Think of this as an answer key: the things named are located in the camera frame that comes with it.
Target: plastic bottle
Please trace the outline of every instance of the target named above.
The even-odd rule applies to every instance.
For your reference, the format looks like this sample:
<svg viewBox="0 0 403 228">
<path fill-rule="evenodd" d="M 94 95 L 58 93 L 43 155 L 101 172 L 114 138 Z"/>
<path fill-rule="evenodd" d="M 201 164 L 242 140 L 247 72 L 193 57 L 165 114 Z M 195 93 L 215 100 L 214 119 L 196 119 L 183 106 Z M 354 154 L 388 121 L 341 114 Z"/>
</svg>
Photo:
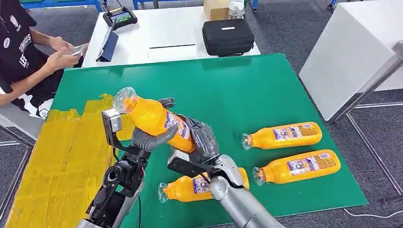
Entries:
<svg viewBox="0 0 403 228">
<path fill-rule="evenodd" d="M 317 123 L 304 122 L 263 128 L 256 133 L 242 136 L 242 146 L 245 150 L 251 147 L 275 149 L 313 145 L 322 139 L 322 131 Z"/>
<path fill-rule="evenodd" d="M 244 168 L 239 168 L 243 179 L 243 186 L 249 189 L 248 176 Z M 158 186 L 158 198 L 161 203 L 165 203 L 167 200 L 178 200 L 181 202 L 191 202 L 199 200 L 212 199 L 209 190 L 208 182 L 198 175 L 194 178 L 183 176 L 176 181 L 166 184 L 160 183 Z"/>
<path fill-rule="evenodd" d="M 137 96 L 131 87 L 121 89 L 113 99 L 113 107 L 121 113 L 128 114 L 136 127 L 150 135 L 159 135 L 174 124 L 179 126 L 176 135 L 168 144 L 181 151 L 191 153 L 194 144 L 190 129 L 185 121 L 168 111 L 161 103 Z"/>
<path fill-rule="evenodd" d="M 257 185 L 265 182 L 284 184 L 326 176 L 339 171 L 340 160 L 331 150 L 319 150 L 270 162 L 263 168 L 254 167 L 253 179 Z"/>
</svg>

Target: cardboard box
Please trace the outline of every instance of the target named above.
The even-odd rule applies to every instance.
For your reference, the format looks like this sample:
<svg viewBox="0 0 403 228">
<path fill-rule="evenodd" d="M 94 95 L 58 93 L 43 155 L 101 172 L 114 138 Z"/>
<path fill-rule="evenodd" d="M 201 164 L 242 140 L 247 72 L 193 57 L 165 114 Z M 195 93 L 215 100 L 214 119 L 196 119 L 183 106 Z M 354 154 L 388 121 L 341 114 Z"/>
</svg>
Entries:
<svg viewBox="0 0 403 228">
<path fill-rule="evenodd" d="M 203 9 L 207 20 L 226 20 L 229 0 L 204 0 Z"/>
</svg>

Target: green mat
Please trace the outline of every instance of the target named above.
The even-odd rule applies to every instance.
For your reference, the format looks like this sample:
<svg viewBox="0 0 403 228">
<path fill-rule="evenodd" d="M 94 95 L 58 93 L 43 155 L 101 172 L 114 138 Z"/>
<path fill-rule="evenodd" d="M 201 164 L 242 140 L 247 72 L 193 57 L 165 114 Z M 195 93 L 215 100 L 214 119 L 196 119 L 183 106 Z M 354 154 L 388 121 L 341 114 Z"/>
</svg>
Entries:
<svg viewBox="0 0 403 228">
<path fill-rule="evenodd" d="M 24 3 L 24 2 L 40 2 L 43 0 L 19 0 L 20 2 Z"/>
<path fill-rule="evenodd" d="M 172 111 L 210 124 L 221 153 L 230 155 L 239 167 L 246 169 L 250 191 L 275 217 L 367 204 L 283 54 L 67 70 L 52 108 L 62 111 L 76 108 L 82 113 L 86 100 L 98 99 L 103 93 L 114 95 L 126 86 L 134 87 L 143 98 L 175 97 L 177 105 Z M 319 143 L 249 151 L 243 150 L 240 143 L 242 133 L 305 121 L 316 122 L 321 127 L 323 138 Z M 282 185 L 272 183 L 259 187 L 252 180 L 254 166 L 321 149 L 337 153 L 341 161 L 339 172 Z M 159 202 L 158 184 L 180 177 L 166 168 L 169 155 L 168 145 L 152 152 L 141 194 L 142 227 L 189 228 L 231 223 L 228 214 L 214 200 Z M 136 227 L 137 221 L 136 204 L 121 228 Z"/>
</svg>

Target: robotic hand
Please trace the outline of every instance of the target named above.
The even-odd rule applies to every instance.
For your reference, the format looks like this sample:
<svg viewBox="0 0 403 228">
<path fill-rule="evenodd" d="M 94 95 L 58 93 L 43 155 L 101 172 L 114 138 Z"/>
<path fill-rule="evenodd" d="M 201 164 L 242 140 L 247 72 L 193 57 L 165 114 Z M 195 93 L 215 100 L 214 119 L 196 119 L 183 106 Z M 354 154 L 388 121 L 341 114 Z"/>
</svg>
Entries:
<svg viewBox="0 0 403 228">
<path fill-rule="evenodd" d="M 234 160 L 220 154 L 211 128 L 203 122 L 180 116 L 189 125 L 196 150 L 187 155 L 174 150 L 168 168 L 189 177 L 207 172 L 210 193 L 239 228 L 284 228 L 243 186 Z"/>
<path fill-rule="evenodd" d="M 173 98 L 159 102 L 165 108 L 174 105 Z M 86 211 L 87 219 L 82 219 L 77 228 L 118 228 L 143 190 L 150 152 L 169 141 L 178 131 L 178 126 L 174 125 L 163 134 L 151 136 L 135 128 L 131 145 L 124 147 L 116 136 L 116 132 L 122 129 L 120 113 L 112 108 L 103 111 L 102 118 L 108 144 L 114 153 L 115 148 L 125 153 L 106 171 L 103 184 Z"/>
</svg>

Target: black case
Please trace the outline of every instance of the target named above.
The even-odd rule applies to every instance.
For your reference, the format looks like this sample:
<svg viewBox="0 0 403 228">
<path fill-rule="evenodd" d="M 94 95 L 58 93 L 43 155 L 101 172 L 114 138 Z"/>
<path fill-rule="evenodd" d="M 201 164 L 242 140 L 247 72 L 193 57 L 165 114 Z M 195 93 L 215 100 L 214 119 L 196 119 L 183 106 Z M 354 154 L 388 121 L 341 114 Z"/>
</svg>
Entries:
<svg viewBox="0 0 403 228">
<path fill-rule="evenodd" d="M 206 21 L 203 40 L 211 56 L 243 55 L 253 47 L 255 36 L 244 19 Z"/>
</svg>

